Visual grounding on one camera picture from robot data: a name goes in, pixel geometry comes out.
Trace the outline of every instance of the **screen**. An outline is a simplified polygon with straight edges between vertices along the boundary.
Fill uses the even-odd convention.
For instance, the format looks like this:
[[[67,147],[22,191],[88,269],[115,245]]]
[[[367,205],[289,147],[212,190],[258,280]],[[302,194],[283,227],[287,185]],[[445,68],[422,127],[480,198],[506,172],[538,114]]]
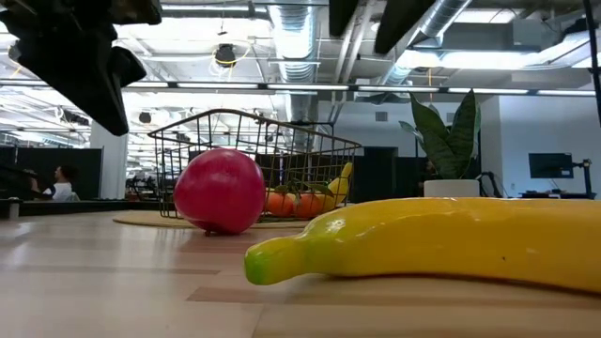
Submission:
[[[531,178],[574,178],[572,154],[529,154]]]

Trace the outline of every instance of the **potted plant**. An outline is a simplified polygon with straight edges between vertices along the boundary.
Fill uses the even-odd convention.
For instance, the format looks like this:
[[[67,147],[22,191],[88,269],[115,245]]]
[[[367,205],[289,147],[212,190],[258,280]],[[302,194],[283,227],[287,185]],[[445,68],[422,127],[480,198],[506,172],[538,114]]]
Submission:
[[[401,128],[415,135],[442,177],[424,183],[424,196],[480,196],[480,183],[475,179],[463,179],[475,153],[476,135],[480,130],[480,108],[473,90],[461,102],[450,128],[444,125],[438,112],[418,102],[413,95],[411,110],[416,127],[399,121]]]

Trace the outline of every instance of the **wire basket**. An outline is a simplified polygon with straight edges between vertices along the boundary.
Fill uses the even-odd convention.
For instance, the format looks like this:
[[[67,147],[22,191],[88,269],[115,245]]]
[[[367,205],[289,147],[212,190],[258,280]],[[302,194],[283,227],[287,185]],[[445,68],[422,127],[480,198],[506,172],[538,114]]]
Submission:
[[[285,196],[281,198],[283,201],[293,199],[295,209],[304,201],[303,208],[315,213],[309,216],[344,206],[352,188],[352,175],[343,177],[347,180],[347,188],[343,191],[339,186],[334,192],[323,191],[323,187],[329,187],[329,184],[331,187],[343,168],[353,164],[355,152],[362,146],[313,131],[314,127],[232,109],[213,109],[149,133],[155,142],[161,216],[182,219],[173,203],[177,178],[194,157],[215,148],[236,149],[261,168],[266,187],[266,210],[260,222],[307,218],[306,213],[298,217],[296,212],[290,215],[270,212],[267,203],[277,194]]]

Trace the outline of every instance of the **table surface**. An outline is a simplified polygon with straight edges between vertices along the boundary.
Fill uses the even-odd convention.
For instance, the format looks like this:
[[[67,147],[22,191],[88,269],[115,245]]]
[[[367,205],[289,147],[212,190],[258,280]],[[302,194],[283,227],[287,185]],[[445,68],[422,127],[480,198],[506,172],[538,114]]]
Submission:
[[[246,282],[259,241],[116,224],[114,213],[0,222],[3,337],[601,337],[601,298],[428,278]]]

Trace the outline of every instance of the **ceiling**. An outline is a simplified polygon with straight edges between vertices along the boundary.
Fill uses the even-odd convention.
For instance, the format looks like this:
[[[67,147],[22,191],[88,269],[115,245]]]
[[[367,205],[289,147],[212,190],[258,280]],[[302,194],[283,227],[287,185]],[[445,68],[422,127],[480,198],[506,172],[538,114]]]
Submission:
[[[332,82],[336,66],[344,42],[339,38],[330,37],[328,31],[328,8],[320,6],[325,0],[254,0],[257,6],[273,3],[312,4],[317,5],[317,64],[316,81],[329,84]],[[169,0],[163,2],[166,8],[177,4],[227,6],[242,5],[247,1],[217,1],[217,0]],[[356,41],[360,43],[358,53],[360,58],[354,63],[349,79],[355,81],[369,81],[376,83],[378,78],[397,61],[399,51],[392,51],[388,55],[373,53],[376,30],[372,29],[378,21],[385,6],[384,1],[377,1],[370,23],[360,40],[356,34],[350,40],[351,45]],[[516,20],[528,18],[530,23],[538,25],[545,21],[549,29],[564,29],[562,20],[576,12],[573,22],[578,17],[580,9],[579,0],[473,0],[457,18],[449,29],[449,35],[455,30],[459,34],[468,34],[470,24],[480,23],[482,27],[495,25],[502,27]],[[117,27],[119,39],[115,45],[133,51],[143,62],[147,71],[145,81],[158,82],[249,82],[249,83],[277,83],[281,81],[280,63],[282,58],[277,54],[271,23],[263,20],[249,19],[222,19],[194,18],[185,11],[172,10],[165,15],[160,25],[129,25]],[[37,77],[21,68],[8,58],[8,49],[15,38],[10,35],[5,27],[0,27],[0,78],[36,80]],[[232,69],[223,69],[216,66],[214,52],[220,44],[234,45],[234,52],[238,59]],[[545,60],[553,59],[546,56],[544,67],[538,69],[469,69],[474,62],[452,64],[437,64],[432,68],[414,69],[408,80],[414,85],[433,86],[458,86],[458,87],[502,87],[502,88],[580,88],[590,82],[590,75],[586,69],[575,69],[573,65],[584,62],[590,57],[587,54],[588,44],[582,48],[562,49],[555,51],[560,55],[562,63],[554,60],[549,64]],[[442,51],[437,57],[445,59],[446,54],[458,55],[461,51]],[[425,54],[416,54],[419,62],[424,61]],[[480,55],[480,59],[490,59],[491,54]],[[352,59],[347,54],[346,60]],[[456,57],[459,61],[468,60],[466,56]],[[285,95],[254,95],[248,94],[215,94],[215,93],[182,93],[173,92],[165,88],[164,91],[136,90],[124,93],[124,101],[131,131],[138,136],[132,137],[132,146],[153,145],[152,140],[143,135],[159,126],[180,120],[192,113],[198,113],[210,108],[227,107],[245,110],[247,112],[260,112],[281,120],[286,119]],[[2,87],[0,88],[0,131],[12,136],[33,139],[39,143],[34,133],[15,133],[11,129],[51,129],[46,131],[46,140],[54,139],[58,144],[86,146],[89,139],[89,127],[77,126],[64,121],[62,110],[86,117],[79,109],[52,89],[39,89],[27,87]],[[139,121],[142,112],[149,112],[155,118],[149,124]]]

